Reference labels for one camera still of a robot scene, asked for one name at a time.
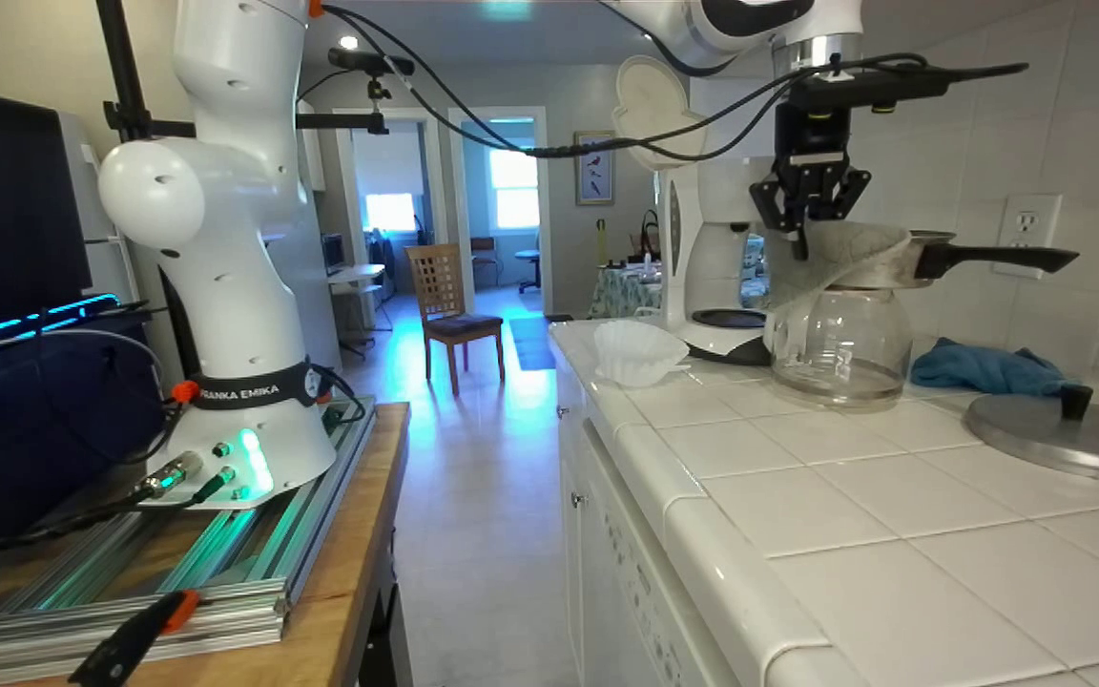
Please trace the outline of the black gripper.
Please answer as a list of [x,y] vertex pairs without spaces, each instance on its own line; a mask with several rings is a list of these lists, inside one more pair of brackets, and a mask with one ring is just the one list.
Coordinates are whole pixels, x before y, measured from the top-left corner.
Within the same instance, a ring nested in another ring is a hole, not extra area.
[[771,177],[747,194],[771,231],[795,234],[795,256],[808,259],[808,220],[843,220],[870,184],[848,156],[848,110],[776,107]]

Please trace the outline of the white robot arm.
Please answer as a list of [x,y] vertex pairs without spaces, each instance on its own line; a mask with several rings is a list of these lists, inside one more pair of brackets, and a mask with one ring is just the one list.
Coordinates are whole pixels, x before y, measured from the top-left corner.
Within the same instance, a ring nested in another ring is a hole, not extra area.
[[111,220],[158,251],[196,341],[196,394],[144,457],[144,508],[243,512],[334,467],[346,391],[322,237],[299,178],[299,60],[308,0],[174,0],[189,135],[108,154]]

